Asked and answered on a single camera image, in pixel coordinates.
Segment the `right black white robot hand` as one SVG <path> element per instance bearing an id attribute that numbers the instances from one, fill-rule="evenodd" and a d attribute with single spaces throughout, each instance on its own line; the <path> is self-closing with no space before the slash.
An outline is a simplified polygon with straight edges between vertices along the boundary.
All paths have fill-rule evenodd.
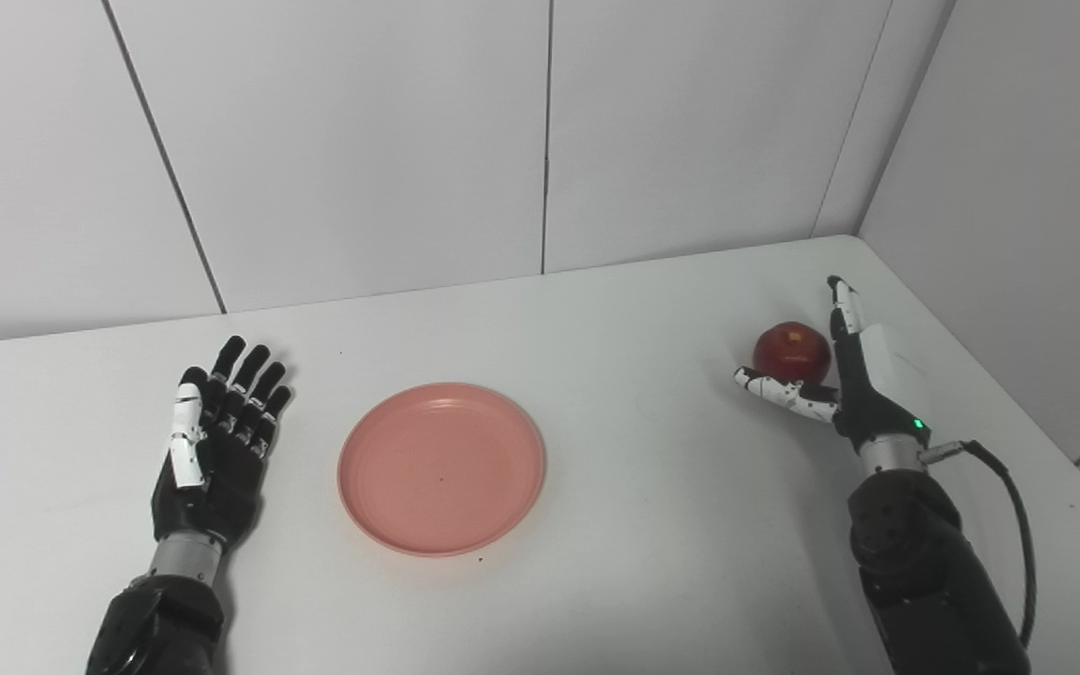
<path id="1" fill-rule="evenodd" d="M 832 310 L 829 334 L 839 387 L 809 383 L 802 379 L 777 379 L 771 373 L 742 365 L 734 380 L 755 397 L 774 403 L 821 423 L 861 449 L 875 440 L 906 436 L 927 448 L 933 431 L 918 411 L 924 409 L 919 390 L 909 388 L 913 377 L 922 380 L 892 342 L 882 324 L 864 320 L 856 288 L 842 276 L 827 276 Z"/>

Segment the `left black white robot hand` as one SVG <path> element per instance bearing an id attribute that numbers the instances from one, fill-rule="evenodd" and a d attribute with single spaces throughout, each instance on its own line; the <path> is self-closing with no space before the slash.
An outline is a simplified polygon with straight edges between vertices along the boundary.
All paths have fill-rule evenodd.
<path id="1" fill-rule="evenodd" d="M 202 534 L 229 551 L 251 534 L 278 423 L 292 397 L 269 347 L 232 335 L 210 370 L 177 384 L 163 464 L 151 497 L 156 541 Z"/>

